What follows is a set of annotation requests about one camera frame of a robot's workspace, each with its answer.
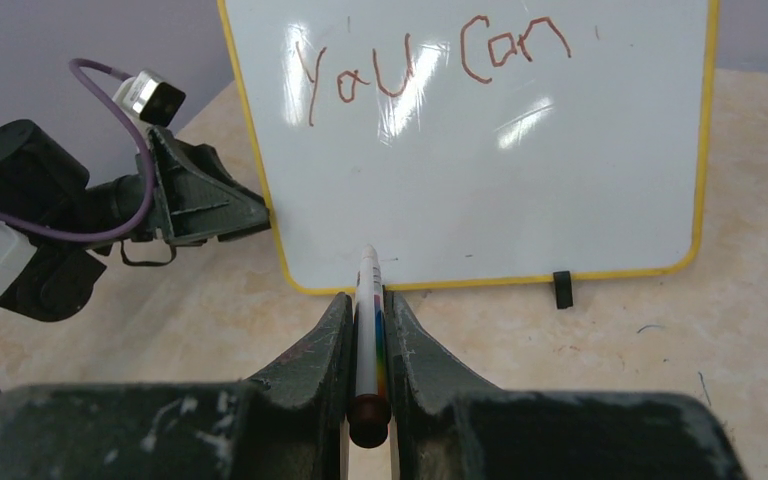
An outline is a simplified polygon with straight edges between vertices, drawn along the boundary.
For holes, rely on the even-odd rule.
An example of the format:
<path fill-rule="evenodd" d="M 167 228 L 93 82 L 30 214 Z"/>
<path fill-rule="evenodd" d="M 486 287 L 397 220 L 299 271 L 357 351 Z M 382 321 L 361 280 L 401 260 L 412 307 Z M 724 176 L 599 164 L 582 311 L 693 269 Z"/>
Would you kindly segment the white marker pen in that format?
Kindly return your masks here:
<path fill-rule="evenodd" d="M 347 410 L 349 435 L 355 445 L 373 449 L 388 437 L 391 407 L 383 307 L 383 285 L 377 251 L 362 250 L 354 294 L 354 379 Z"/>

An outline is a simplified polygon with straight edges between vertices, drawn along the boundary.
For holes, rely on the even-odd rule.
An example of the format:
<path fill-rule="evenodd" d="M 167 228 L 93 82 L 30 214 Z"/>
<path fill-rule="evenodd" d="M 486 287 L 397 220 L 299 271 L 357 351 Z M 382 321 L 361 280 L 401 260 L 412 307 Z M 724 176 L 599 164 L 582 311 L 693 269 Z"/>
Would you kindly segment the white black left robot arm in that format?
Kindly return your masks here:
<path fill-rule="evenodd" d="M 91 187 L 87 169 L 33 121 L 0 127 L 0 212 L 30 223 L 83 234 L 112 230 L 134 216 L 145 174 L 154 175 L 147 215 L 127 233 L 76 242 L 24 229 L 32 255 L 0 293 L 0 307 L 41 322 L 62 321 L 87 304 L 106 269 L 99 258 L 115 245 L 160 240 L 175 257 L 180 247 L 269 229 L 265 200 L 231 177 L 212 146 L 188 144 L 159 126 L 149 128 L 147 144 L 148 168 Z"/>

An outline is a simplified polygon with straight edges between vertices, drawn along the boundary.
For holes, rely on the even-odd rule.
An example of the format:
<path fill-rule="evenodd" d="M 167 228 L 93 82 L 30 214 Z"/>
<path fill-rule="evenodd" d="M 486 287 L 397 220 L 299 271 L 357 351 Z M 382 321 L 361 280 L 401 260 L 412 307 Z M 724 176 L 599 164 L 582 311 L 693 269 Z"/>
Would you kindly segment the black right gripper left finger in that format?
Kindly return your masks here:
<path fill-rule="evenodd" d="M 0 395 L 0 479 L 340 479 L 352 302 L 250 377 Z"/>

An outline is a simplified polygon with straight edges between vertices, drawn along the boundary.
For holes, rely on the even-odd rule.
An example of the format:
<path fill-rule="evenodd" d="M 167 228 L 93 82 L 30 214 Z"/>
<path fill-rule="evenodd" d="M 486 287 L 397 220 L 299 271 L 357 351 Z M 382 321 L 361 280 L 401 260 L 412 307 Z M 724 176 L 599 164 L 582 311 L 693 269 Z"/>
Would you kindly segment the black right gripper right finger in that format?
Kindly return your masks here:
<path fill-rule="evenodd" d="M 384 298 L 396 479 L 742 479 L 721 422 L 668 392 L 514 391 Z"/>

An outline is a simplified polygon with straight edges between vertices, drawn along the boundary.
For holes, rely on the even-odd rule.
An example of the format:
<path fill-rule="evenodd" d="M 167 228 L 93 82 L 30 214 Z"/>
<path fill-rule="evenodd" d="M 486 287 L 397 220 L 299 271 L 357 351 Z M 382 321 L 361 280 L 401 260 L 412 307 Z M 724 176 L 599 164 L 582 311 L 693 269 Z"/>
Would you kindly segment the yellow framed whiteboard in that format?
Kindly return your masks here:
<path fill-rule="evenodd" d="M 715 1 L 222 1 L 280 268 L 391 289 L 697 256 Z"/>

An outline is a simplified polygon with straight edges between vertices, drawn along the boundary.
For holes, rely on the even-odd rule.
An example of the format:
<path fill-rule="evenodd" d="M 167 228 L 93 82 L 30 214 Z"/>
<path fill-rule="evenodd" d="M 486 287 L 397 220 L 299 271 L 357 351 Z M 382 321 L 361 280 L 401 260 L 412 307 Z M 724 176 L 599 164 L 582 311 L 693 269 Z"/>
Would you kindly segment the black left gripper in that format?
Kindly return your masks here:
<path fill-rule="evenodd" d="M 270 229 L 265 200 L 230 175 L 214 147 L 184 142 L 163 127 L 149 128 L 147 143 L 153 160 L 153 203 L 135 241 L 190 247 Z"/>

